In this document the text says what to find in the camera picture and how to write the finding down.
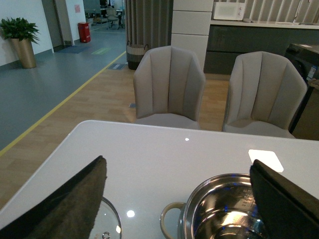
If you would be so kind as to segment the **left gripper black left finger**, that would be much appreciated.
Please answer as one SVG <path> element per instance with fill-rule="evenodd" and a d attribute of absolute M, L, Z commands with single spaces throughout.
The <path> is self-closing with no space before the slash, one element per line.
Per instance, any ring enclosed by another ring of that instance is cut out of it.
<path fill-rule="evenodd" d="M 94 227 L 107 178 L 98 156 L 42 202 L 0 231 L 2 239 L 87 239 Z"/>

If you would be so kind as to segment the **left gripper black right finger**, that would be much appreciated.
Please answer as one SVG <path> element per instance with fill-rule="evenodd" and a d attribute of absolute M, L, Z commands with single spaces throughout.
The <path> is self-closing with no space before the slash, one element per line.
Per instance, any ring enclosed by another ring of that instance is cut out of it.
<path fill-rule="evenodd" d="M 269 166 L 250 167 L 253 195 L 271 239 L 317 239 L 319 200 Z"/>

